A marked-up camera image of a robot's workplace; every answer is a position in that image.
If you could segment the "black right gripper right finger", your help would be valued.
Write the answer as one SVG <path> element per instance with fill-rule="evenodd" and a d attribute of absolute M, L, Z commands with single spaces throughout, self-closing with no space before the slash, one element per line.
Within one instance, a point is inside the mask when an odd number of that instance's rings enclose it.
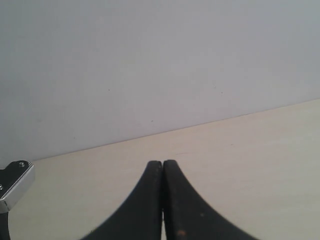
<path fill-rule="evenodd" d="M 215 211 L 175 160 L 163 162 L 163 213 L 168 240 L 254 240 Z"/>

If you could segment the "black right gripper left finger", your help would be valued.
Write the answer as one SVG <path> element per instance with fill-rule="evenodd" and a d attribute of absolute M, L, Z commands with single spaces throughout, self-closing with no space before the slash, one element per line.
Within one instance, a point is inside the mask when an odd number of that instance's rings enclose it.
<path fill-rule="evenodd" d="M 160 240 L 162 236 L 162 163 L 149 161 L 120 207 L 84 240 Z"/>

